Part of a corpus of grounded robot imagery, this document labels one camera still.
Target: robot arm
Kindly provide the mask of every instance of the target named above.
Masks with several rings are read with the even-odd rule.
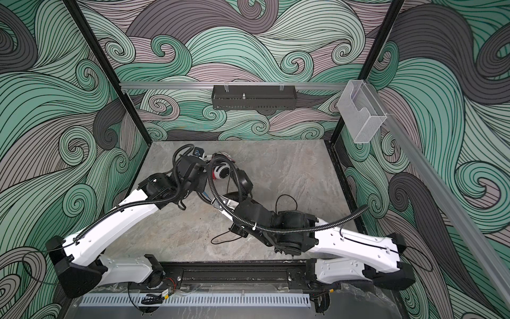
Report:
[[[183,156],[179,161],[183,193],[203,192],[206,179],[206,163],[202,152]],[[251,185],[241,182],[244,188]],[[164,198],[172,189],[171,177],[157,173],[139,184],[119,205]],[[326,222],[313,215],[298,211],[275,213],[268,211],[251,198],[236,202],[235,193],[221,197],[237,215],[261,225],[273,228],[307,228],[325,225]],[[317,259],[314,280],[331,284],[341,280],[368,280],[374,285],[389,289],[405,289],[414,283],[413,269],[400,261],[399,254],[405,249],[405,241],[399,234],[388,237],[372,237],[338,227],[317,232],[295,234],[270,234],[256,227],[249,228],[228,214],[216,200],[213,207],[233,220],[230,231],[243,237],[248,234],[283,254],[300,255],[302,252],[329,253],[336,259]],[[86,232],[71,234],[66,238],[53,237],[46,243],[49,255],[64,292],[76,298],[98,285],[117,282],[144,283],[148,288],[158,287],[164,278],[164,270],[153,255],[139,258],[112,258],[103,254],[106,247],[140,220],[155,213],[166,203],[127,207],[118,213],[89,227]]]

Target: wire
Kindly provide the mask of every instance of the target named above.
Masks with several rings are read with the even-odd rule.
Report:
[[[340,237],[344,238],[344,235],[342,235],[342,228],[344,228],[345,223],[340,225]]]
[[[348,238],[348,237],[343,237],[343,238],[344,238],[344,239],[347,239],[347,240],[350,240],[350,241],[354,241],[354,242],[356,242],[356,243],[360,243],[360,244],[365,245],[365,246],[369,246],[369,247],[374,247],[374,248],[379,248],[379,249],[386,250],[386,248],[385,248],[385,247],[381,247],[381,246],[377,246],[377,245],[371,245],[371,244],[369,244],[369,243],[360,242],[360,241],[357,241],[357,240],[354,240],[354,239],[350,239],[350,238]]]
[[[347,240],[350,240],[350,241],[354,241],[354,242],[356,242],[356,243],[360,243],[360,244],[365,245],[365,246],[375,247],[375,248],[384,249],[384,250],[386,249],[386,248],[384,248],[384,247],[380,247],[380,246],[377,246],[377,245],[371,245],[371,244],[369,244],[369,243],[360,242],[360,241],[357,241],[357,240],[354,240],[354,239],[350,239],[350,238],[348,238],[348,237],[344,237],[344,236],[342,236],[342,238],[347,239]],[[419,269],[421,269],[421,270],[423,270],[423,271],[426,271],[426,272],[428,272],[428,273],[431,273],[431,272],[433,272],[433,271],[434,271],[434,265],[433,265],[433,264],[432,264],[432,262],[430,261],[430,258],[429,258],[429,257],[427,257],[427,255],[425,255],[425,254],[424,254],[421,250],[419,250],[418,248],[414,248],[414,247],[412,247],[412,246],[407,246],[407,247],[406,247],[406,249],[409,249],[409,248],[414,249],[415,251],[417,251],[417,252],[419,252],[421,255],[423,255],[423,257],[425,257],[425,259],[427,260],[428,264],[430,265],[430,269],[426,269],[425,267],[423,267],[423,266],[421,266],[420,264],[418,264],[417,262],[415,262],[413,259],[411,259],[411,258],[409,258],[409,257],[407,257],[407,256],[404,256],[407,260],[409,260],[410,262],[412,262],[412,263],[413,263],[416,267],[418,267]],[[397,252],[397,251],[395,251],[395,250],[393,250],[393,249],[390,249],[390,251],[391,251],[391,252],[394,252],[394,253],[396,253],[396,254],[398,254],[399,256],[402,256],[402,255],[403,255],[403,253],[401,254],[401,253],[399,253],[399,252]]]
[[[425,267],[422,267],[420,266],[417,262],[415,262],[413,259],[407,257],[407,256],[404,256],[407,260],[409,260],[410,262],[412,262],[416,267],[418,267],[419,269],[422,269],[428,273],[431,273],[434,271],[434,264],[432,264],[432,262],[430,261],[430,258],[427,257],[427,255],[425,255],[421,250],[419,250],[418,248],[414,248],[414,247],[411,247],[411,246],[407,246],[407,249],[414,249],[415,251],[419,252],[421,255],[423,255],[423,257],[425,257],[425,259],[427,260],[428,264],[430,265],[430,269],[426,269]]]
[[[46,285],[50,285],[50,286],[60,286],[60,283],[53,283],[53,282],[46,282],[46,281],[41,281],[37,278],[35,278],[34,276],[32,276],[32,272],[29,271],[27,269],[27,261],[25,261],[25,257],[28,255],[28,254],[35,254],[35,253],[49,253],[49,252],[54,252],[54,251],[57,251],[57,250],[60,250],[60,249],[63,249],[63,248],[66,248],[66,247],[69,247],[71,245],[75,244],[74,242],[68,244],[68,245],[65,245],[65,246],[62,246],[60,248],[55,248],[55,249],[50,249],[50,250],[34,250],[34,251],[29,251],[29,252],[26,252],[22,257],[21,257],[21,265],[23,266],[23,270],[30,276],[30,278],[32,278],[33,280],[41,283],[41,284],[46,284]]]
[[[177,289],[177,285],[175,284],[175,281],[172,278],[170,278],[170,277],[168,277],[167,279],[170,279],[172,281],[173,291],[175,291]]]
[[[294,209],[294,210],[297,210],[297,201],[296,201],[296,199],[295,199],[295,198],[293,198],[292,196],[290,196],[289,194],[281,194],[280,196],[278,196],[278,198],[276,199],[276,203],[274,204],[274,212],[275,212],[275,213],[277,213],[277,214],[278,214],[278,209],[277,209],[277,207],[278,207],[278,200],[279,200],[279,199],[280,199],[280,197],[282,197],[282,196],[288,196],[288,197],[292,198],[292,200],[296,203],[296,209]]]
[[[219,236],[222,236],[222,235],[224,235],[224,234],[226,234],[226,233],[228,233],[228,232],[230,232],[230,230],[227,230],[226,232],[224,232],[224,233],[222,233],[222,234],[219,234],[218,236],[215,236],[213,239],[211,239],[211,244],[213,244],[213,245],[219,245],[219,244],[221,244],[221,243],[231,242],[231,241],[235,241],[235,240],[238,240],[238,239],[243,238],[243,236],[239,236],[238,238],[236,238],[236,239],[232,239],[232,240],[225,240],[225,241],[221,241],[221,242],[213,242],[213,240],[214,240],[214,239],[216,239],[216,238],[218,238]]]
[[[226,183],[226,193],[228,194],[228,185],[230,185],[230,178],[231,178],[231,175],[229,174],[228,175],[228,182]]]
[[[200,193],[197,191],[196,194],[198,195],[198,198],[200,198],[204,203],[208,205],[212,204],[211,199],[209,198],[206,192]]]
[[[310,297],[310,299],[315,299],[315,298],[317,298],[317,297],[320,297],[320,296],[322,296],[322,295],[325,295],[325,294],[330,293],[330,292],[333,292],[333,291],[335,291],[335,290],[334,290],[334,289],[328,289],[328,290],[325,290],[325,291],[323,291],[323,292],[321,292],[321,293],[318,293],[318,294],[314,295],[313,297]]]
[[[294,233],[318,232],[318,231],[322,231],[322,230],[326,230],[326,229],[331,229],[331,228],[334,228],[334,227],[336,227],[338,225],[344,224],[344,223],[346,223],[346,222],[348,222],[348,221],[350,221],[352,219],[355,219],[355,218],[361,216],[361,214],[363,214],[366,210],[368,210],[368,206],[367,205],[363,205],[360,208],[358,208],[353,214],[351,214],[351,215],[349,215],[347,217],[344,217],[342,219],[339,219],[339,220],[337,220],[335,222],[332,222],[332,223],[329,223],[329,224],[320,225],[320,226],[307,227],[307,228],[286,228],[286,229],[281,229],[281,228],[271,228],[271,227],[266,227],[266,226],[258,225],[257,223],[255,223],[252,220],[249,220],[247,218],[244,218],[244,217],[241,217],[241,216],[237,215],[234,212],[234,210],[232,208],[230,208],[229,206],[227,206],[227,204],[224,203],[223,200],[221,199],[220,194],[218,193],[218,191],[216,190],[216,187],[214,186],[213,171],[212,171],[212,168],[214,167],[215,162],[218,162],[218,161],[226,162],[230,166],[230,168],[231,168],[230,171],[231,171],[232,180],[234,181],[234,183],[236,183],[236,185],[240,185],[241,184],[240,180],[239,180],[239,175],[237,174],[237,171],[235,169],[232,169],[234,167],[234,164],[228,158],[226,158],[225,156],[220,156],[220,155],[215,156],[209,162],[209,164],[208,164],[207,181],[208,181],[209,187],[211,189],[211,192],[213,193],[213,196],[214,196],[215,200],[217,201],[218,205],[227,214],[232,216],[232,219],[235,218],[240,223],[245,224],[246,226],[249,226],[249,227],[253,227],[254,229],[261,230],[263,232],[272,233],[272,234],[294,234]],[[243,198],[243,192],[242,192],[241,189],[242,189],[242,187],[238,187],[238,198],[240,198],[240,199]]]
[[[129,298],[129,301],[131,301],[131,304],[136,308],[138,309],[138,311],[140,311],[142,314],[145,314],[147,312],[143,311],[142,309],[140,309],[137,305],[135,305],[135,303],[133,302],[133,299],[131,299],[131,294],[129,292],[129,288],[131,286],[131,281],[127,283],[127,291],[128,291],[128,294],[127,294],[127,297]]]

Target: black cable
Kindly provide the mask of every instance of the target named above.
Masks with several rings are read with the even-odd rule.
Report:
[[[409,260],[410,262],[412,262],[416,267],[418,267],[419,269],[422,269],[423,271],[426,271],[428,273],[431,273],[434,271],[434,265],[432,264],[432,262],[430,261],[430,258],[427,257],[427,255],[425,255],[421,250],[419,250],[418,248],[414,248],[414,247],[411,247],[411,246],[407,246],[407,249],[414,249],[415,251],[419,252],[420,254],[423,255],[423,257],[425,257],[425,259],[427,260],[428,264],[430,265],[430,269],[426,269],[425,267],[422,267],[420,266],[417,262],[415,262],[413,259],[409,258],[408,256],[404,256],[407,260]]]
[[[60,247],[60,248],[55,248],[55,249],[50,249],[50,250],[34,250],[34,251],[26,252],[26,253],[25,253],[25,254],[21,257],[21,265],[23,266],[23,270],[24,270],[24,271],[25,271],[25,272],[26,272],[26,273],[30,276],[30,278],[32,278],[33,280],[35,280],[35,281],[37,281],[37,282],[39,282],[39,283],[41,283],[41,284],[46,284],[46,285],[50,285],[50,286],[60,286],[60,283],[53,283],[53,282],[41,281],[41,280],[39,280],[39,279],[35,278],[34,276],[32,276],[32,272],[31,272],[31,271],[29,271],[29,270],[27,269],[27,265],[26,265],[26,263],[28,263],[28,262],[26,262],[26,261],[25,261],[25,256],[26,256],[26,255],[28,255],[28,254],[34,254],[34,253],[41,253],[41,254],[43,254],[43,253],[54,252],[54,251],[57,251],[57,250],[60,250],[60,249],[63,249],[63,248],[69,247],[69,246],[71,246],[71,245],[73,245],[73,244],[74,244],[74,242],[72,242],[72,243],[70,243],[70,244],[68,244],[68,245],[62,246],[62,247]]]
[[[180,210],[186,210],[186,205],[184,205],[183,200],[180,200],[180,201],[177,203],[177,207],[178,207]]]
[[[334,227],[336,227],[338,225],[344,224],[344,223],[346,223],[346,222],[348,222],[348,221],[350,221],[352,219],[355,219],[355,218],[361,216],[361,214],[363,214],[368,209],[367,205],[363,205],[360,208],[358,208],[353,214],[351,214],[351,215],[349,215],[347,217],[344,217],[342,219],[339,219],[339,220],[337,220],[337,221],[335,221],[333,223],[328,223],[328,224],[324,224],[324,225],[320,225],[320,226],[314,226],[314,227],[308,227],[308,228],[278,229],[278,228],[270,228],[270,227],[265,227],[265,226],[262,226],[262,225],[258,225],[257,223],[255,223],[252,220],[249,220],[249,219],[246,219],[244,217],[238,216],[237,214],[234,213],[234,210],[232,208],[230,208],[229,206],[226,205],[226,203],[223,202],[220,194],[218,193],[218,191],[216,190],[216,187],[214,186],[214,180],[213,180],[212,167],[214,167],[214,163],[217,162],[217,161],[224,161],[224,162],[226,162],[230,166],[230,168],[231,168],[230,171],[231,171],[231,174],[232,174],[233,181],[236,183],[236,185],[240,185],[241,183],[239,181],[239,176],[237,174],[237,171],[232,169],[232,167],[234,167],[234,164],[228,158],[226,158],[225,156],[215,156],[209,162],[209,165],[208,165],[208,169],[207,169],[207,181],[209,183],[209,187],[211,189],[211,192],[213,193],[213,196],[214,196],[215,200],[217,201],[218,205],[225,212],[227,212],[227,214],[232,216],[232,218],[237,219],[242,224],[245,224],[245,225],[248,225],[250,227],[253,227],[254,229],[259,229],[259,230],[261,230],[263,232],[273,233],[273,234],[292,234],[292,233],[318,232],[318,231],[334,228]],[[241,188],[242,187],[238,187],[239,198],[243,198]]]
[[[210,200],[208,200],[203,193],[197,191],[196,194],[198,195],[198,198],[200,198],[204,203],[209,204],[209,205],[212,204],[212,202]]]
[[[280,199],[280,197],[282,197],[282,196],[288,196],[288,197],[292,198],[292,200],[296,203],[296,209],[294,209],[294,210],[297,210],[297,201],[296,201],[296,199],[295,199],[295,198],[293,198],[292,196],[290,196],[289,194],[281,194],[281,195],[280,195],[280,196],[278,196],[278,198],[276,199],[276,203],[274,203],[274,212],[275,212],[275,213],[277,213],[277,214],[278,214],[278,209],[277,209],[277,207],[278,207],[278,200],[279,200],[279,199]]]
[[[226,193],[228,194],[228,186],[230,185],[230,178],[231,178],[231,175],[229,174],[228,175],[228,182],[226,183]]]
[[[218,236],[215,236],[213,239],[211,239],[211,244],[213,244],[213,245],[219,245],[219,244],[224,243],[224,242],[231,242],[231,241],[235,241],[235,240],[238,240],[238,239],[243,238],[243,236],[239,236],[238,238],[236,238],[236,239],[232,239],[232,240],[225,240],[225,241],[221,241],[221,242],[213,242],[213,240],[214,240],[214,239],[216,239],[216,238],[218,238],[219,236],[222,236],[222,235],[224,235],[224,234],[226,234],[226,233],[228,233],[228,232],[230,232],[230,230],[227,230],[226,232],[224,232],[224,233],[222,233],[222,234],[219,234]]]
[[[185,152],[184,152],[184,154],[182,154],[182,156],[186,156],[186,155],[188,155],[188,154],[189,154],[189,153],[190,153],[190,152],[191,152],[191,151],[195,148],[195,145],[193,145],[193,144],[186,144],[186,145],[183,145],[183,146],[181,146],[180,148],[178,148],[178,149],[177,149],[176,153],[178,153],[178,152],[182,151],[182,150],[183,150],[183,149],[185,149],[185,148],[188,148],[188,150],[187,150],[187,151],[185,151]],[[163,174],[168,174],[168,173],[170,173],[171,171],[173,171],[173,167],[172,167],[172,169],[171,169],[171,170],[168,170],[168,171],[163,172]]]
[[[360,241],[357,241],[357,240],[354,240],[354,239],[350,239],[348,237],[344,237],[342,236],[342,238],[344,239],[347,239],[347,240],[350,240],[350,241],[354,241],[356,243],[360,243],[362,245],[365,245],[365,246],[370,246],[370,247],[374,247],[374,248],[379,248],[379,249],[383,249],[383,250],[386,250],[386,248],[384,247],[381,247],[381,246],[377,246],[377,245],[371,245],[369,243],[365,243],[365,242],[360,242]],[[426,269],[425,267],[422,267],[421,265],[419,265],[417,262],[415,262],[413,259],[407,257],[407,256],[404,256],[407,260],[409,260],[410,262],[412,262],[416,267],[418,267],[419,269],[422,269],[423,271],[426,271],[428,273],[431,273],[434,271],[434,265],[432,264],[432,262],[430,261],[430,258],[427,257],[427,255],[425,255],[421,250],[419,250],[418,248],[414,248],[412,246],[407,246],[407,249],[414,249],[415,251],[419,252],[420,254],[423,255],[423,257],[425,257],[425,259],[427,260],[428,264],[430,265],[430,269]],[[390,249],[391,252],[394,252],[396,254],[398,254],[399,256],[402,256],[403,254],[393,250],[393,249]]]
[[[340,225],[340,237],[344,238],[344,235],[342,235],[342,228],[344,228],[345,224]]]
[[[158,305],[165,301],[165,297],[161,296],[161,294],[150,293],[145,297],[146,298],[141,301],[142,305]]]
[[[147,312],[143,311],[142,309],[140,309],[137,305],[135,305],[135,303],[133,302],[133,299],[131,299],[131,294],[129,292],[129,288],[131,286],[131,281],[127,283],[127,291],[128,291],[128,294],[127,294],[127,297],[129,298],[129,301],[131,301],[131,304],[136,308],[138,309],[138,311],[140,311],[142,314],[146,314]]]

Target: black linear rail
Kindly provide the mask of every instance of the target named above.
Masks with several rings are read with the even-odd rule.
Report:
[[[90,49],[92,50],[92,53],[94,53],[94,56],[99,62],[100,67],[103,69],[103,72],[106,74],[106,77],[108,78],[113,88],[115,89],[115,92],[119,96],[120,101],[122,102],[122,104],[124,104],[124,107],[126,108],[126,111],[129,113],[131,118],[133,119],[133,122],[135,122],[135,125],[142,134],[143,139],[145,140],[147,145],[150,145],[152,139],[150,138],[147,129],[143,125],[143,122],[140,119],[140,117],[138,116],[135,106],[131,102],[129,96],[126,93],[122,92],[122,89],[120,88],[119,85],[120,83],[119,78],[117,77],[117,74],[110,65],[110,62],[108,62],[105,53],[101,49],[101,46],[99,45],[99,42],[97,41],[94,33],[92,32],[90,25],[85,19],[85,16],[80,10],[78,3],[75,0],[63,0],[63,2],[67,7],[67,10],[71,14],[71,17],[73,18],[74,22],[78,26],[78,29],[80,29],[80,32],[85,38],[85,41],[87,41]]]
[[[306,273],[306,260],[258,260],[217,262],[161,262],[166,273],[182,270],[182,282],[194,283],[275,283],[287,287],[288,271]]]
[[[335,172],[337,173],[338,181],[340,182],[340,187],[342,187],[342,191],[345,196],[345,201],[347,202],[349,210],[352,213],[358,209],[358,205],[354,200],[354,196],[352,195],[349,184],[347,183],[347,178],[345,177],[344,171],[340,166],[340,160],[338,159],[337,152],[335,151],[333,145],[330,142],[325,140],[324,143],[326,144],[326,149],[327,152],[329,153],[329,158],[331,158],[331,162],[333,163],[333,167],[335,168]],[[361,217],[354,219],[354,223],[356,224],[356,229],[358,230],[359,233],[367,234],[367,229],[365,228],[365,225],[363,224],[363,220],[361,219]]]

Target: green wave pattern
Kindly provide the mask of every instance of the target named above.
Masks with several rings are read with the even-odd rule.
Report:
[[[374,149],[371,144],[354,144],[347,130],[342,130],[341,135],[354,169],[365,178],[365,182],[370,184],[370,194],[368,194],[368,201],[365,204],[368,204],[370,213],[375,218],[383,218],[388,211],[390,198],[387,176],[384,168],[377,161],[377,157],[382,157],[381,149]],[[378,152],[378,156],[370,154],[371,150],[374,153]]]
[[[30,148],[13,146],[42,123],[66,126],[56,137],[58,147],[48,153],[56,159],[41,158],[39,163],[54,164],[54,170],[22,179],[0,192],[0,255],[18,247],[44,250],[49,238],[76,232],[109,210],[116,204],[114,199],[129,187],[147,149],[140,133],[126,120],[110,126],[118,133],[119,142],[109,151],[100,150],[96,144],[92,123],[84,124],[86,127],[73,125],[76,115],[96,114],[117,96],[100,67],[87,59],[90,49],[64,4],[57,0],[21,0],[10,2],[8,8],[33,34],[38,58],[29,70],[0,75],[0,158],[8,153],[30,152]],[[98,18],[87,11],[87,17],[91,16]],[[13,35],[5,24],[0,23],[0,27]],[[111,56],[117,55],[117,60],[123,62],[134,57],[134,48],[123,33],[105,27],[99,31],[108,38]],[[15,44],[18,41],[15,37],[12,40]],[[156,41],[155,45],[161,46],[162,42]],[[48,130],[33,136],[52,134],[55,132]],[[38,145],[38,140],[28,140],[26,145]],[[127,146],[129,154],[120,145]],[[49,257],[45,269],[43,280],[56,283]],[[18,276],[20,286],[0,309],[0,315],[16,305],[26,309],[23,318],[58,317],[62,305],[54,301],[54,286],[40,285],[38,290],[27,291],[32,279],[20,263],[0,269],[0,278],[5,276]],[[25,294],[30,298],[23,300]]]
[[[266,32],[254,35],[280,63],[295,51],[312,52],[334,41],[343,41],[346,51],[337,64],[352,62],[365,46],[361,21],[343,1],[303,0],[285,11]]]
[[[239,14],[241,14],[241,11],[239,11],[239,7],[237,6],[237,0],[225,0],[225,1],[227,1],[229,5],[231,5],[234,9],[236,9],[236,11]],[[284,13],[290,6],[292,6],[294,3],[299,2],[299,1],[301,1],[301,0],[279,0],[278,1],[278,16],[281,16],[282,13]],[[259,3],[262,8],[261,15],[266,10],[265,0],[249,0],[248,3],[251,6],[253,6],[254,3]]]
[[[236,28],[216,27],[191,38],[189,49],[192,66],[204,63],[227,63],[259,76],[265,82],[306,82],[312,77],[313,61],[310,54],[297,51],[289,53],[287,61],[304,60],[304,69],[292,74],[295,69],[280,67],[271,52],[253,35]]]
[[[380,130],[375,133],[374,137],[370,141],[370,146],[374,152],[377,162],[385,171],[391,174],[400,173],[409,165],[409,160],[404,153],[400,153],[396,162],[390,162],[386,159],[385,156],[391,156],[395,153],[395,147],[392,145],[394,141],[395,138],[391,132],[387,133],[384,138],[381,139]]]
[[[124,32],[87,6],[80,5],[80,9],[98,41],[108,41],[104,50],[112,59],[119,63],[131,63],[135,59],[135,46]]]
[[[469,248],[466,246],[460,235],[457,233],[457,230],[453,227],[446,227],[448,230],[448,233],[453,241],[453,244],[455,245],[455,249],[457,250],[458,255],[460,256],[462,262],[464,265],[466,265],[466,269],[469,272],[469,275],[471,278],[473,278],[474,282],[480,287],[480,290],[483,292],[483,294],[487,297],[489,302],[496,308],[504,318],[510,317],[510,311],[506,308],[505,302],[499,297],[498,292],[496,289],[492,287],[490,284],[490,280],[485,274],[485,271],[480,267],[476,259],[473,257],[473,254],[470,252]],[[492,311],[488,309],[483,309],[482,305],[480,305],[478,302],[474,300],[469,300],[469,297],[465,294],[461,293],[460,291],[456,292],[457,296],[457,302],[455,302],[455,298],[452,298],[452,306],[454,308],[458,307],[462,309],[463,307],[471,307],[472,310],[479,308],[478,313],[483,313],[486,317],[494,317],[494,318],[500,318],[496,314],[494,314]]]
[[[355,80],[362,67],[362,64],[337,65],[315,75],[309,82],[346,83],[349,80]],[[330,95],[339,91],[302,90],[300,92],[310,95]]]
[[[83,88],[55,77],[31,72],[0,75],[0,157],[24,132],[48,119],[100,110],[108,101],[109,84],[105,77],[98,83],[89,73],[101,73],[89,60],[82,60],[76,77]]]
[[[160,81],[166,77],[185,75],[191,67],[191,56],[188,49],[179,41],[167,35],[159,35],[152,39],[152,51],[161,55],[161,46],[169,44],[175,50],[175,58],[168,63],[130,63],[115,69],[121,81]],[[140,94],[142,90],[132,91]]]
[[[187,76],[172,76],[163,81],[196,80]],[[270,139],[317,139],[324,135],[327,130],[333,130],[336,126],[334,121],[303,122],[278,131],[268,133],[269,119],[278,114],[264,116],[256,111],[221,111],[214,110],[211,105],[210,90],[148,90],[142,102],[137,105],[138,109],[158,113],[149,106],[149,99],[154,95],[166,95],[179,105],[180,115],[172,121],[145,121],[144,124],[154,140],[165,140],[167,131],[174,129],[192,130],[196,132],[222,132],[218,139],[227,138],[270,140]],[[329,106],[340,94],[330,97],[327,101],[316,108],[324,113],[338,115],[331,112]],[[170,108],[161,113],[171,112]]]
[[[432,2],[454,9],[469,23],[473,32],[475,60],[487,39],[510,22],[510,6],[505,0],[432,0]],[[504,46],[501,56],[509,53],[510,47]]]
[[[377,90],[387,87],[395,77],[398,68],[398,47],[395,42],[386,42],[381,54],[379,55],[379,62],[383,60],[383,56],[386,52],[390,53],[390,63],[384,68],[384,70],[378,70],[372,68],[370,71],[370,84],[372,84]]]
[[[401,256],[402,261],[409,263],[409,260]],[[427,290],[425,289],[423,282],[420,277],[416,278],[416,283],[406,290],[400,292],[400,296],[404,301],[405,308],[409,317],[412,319],[430,319],[429,306],[431,304],[430,299],[427,296]]]
[[[510,223],[510,177],[507,173],[510,156],[505,151],[508,145],[486,121],[496,127],[502,127],[503,122],[498,118],[488,119],[486,115],[481,117],[477,112],[485,108],[463,97],[453,74],[434,60],[402,61],[389,87],[399,92],[411,106],[425,157],[480,230],[491,233],[505,228]],[[508,112],[501,114],[503,120]],[[477,177],[473,179],[466,174]],[[465,197],[480,198],[485,194],[485,187],[478,183],[483,177],[496,183],[501,192],[502,199],[489,209],[474,207]]]
[[[30,69],[78,84],[76,65],[87,58],[90,49],[81,32],[60,0],[45,1],[35,17],[35,38],[38,59]]]

